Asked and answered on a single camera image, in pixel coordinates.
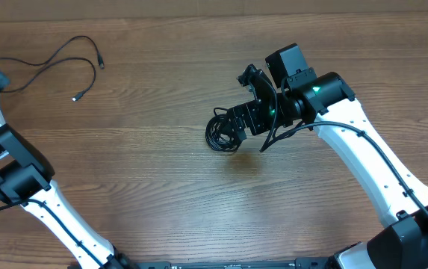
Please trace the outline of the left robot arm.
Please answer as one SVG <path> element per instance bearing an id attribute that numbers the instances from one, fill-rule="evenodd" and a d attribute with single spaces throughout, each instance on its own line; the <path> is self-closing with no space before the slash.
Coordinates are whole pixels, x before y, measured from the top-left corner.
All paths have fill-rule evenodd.
<path id="1" fill-rule="evenodd" d="M 69 204 L 54 174 L 46 157 L 5 122 L 0 108 L 0 211 L 20 206 L 36 217 L 74 255 L 74 268 L 134 268 Z"/>

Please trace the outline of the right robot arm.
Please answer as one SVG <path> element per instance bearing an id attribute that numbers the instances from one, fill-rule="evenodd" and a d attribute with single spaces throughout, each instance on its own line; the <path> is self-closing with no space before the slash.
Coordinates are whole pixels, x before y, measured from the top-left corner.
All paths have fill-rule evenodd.
<path id="1" fill-rule="evenodd" d="M 238 82 L 253 100 L 215 108 L 205 138 L 217 151 L 238 150 L 248 135 L 263 148 L 308 129 L 341 158 L 370 199 L 382 231 L 310 268 L 428 268 L 428 187 L 381 138 L 351 87 L 335 72 L 317 75 L 297 44 L 249 65 Z"/>

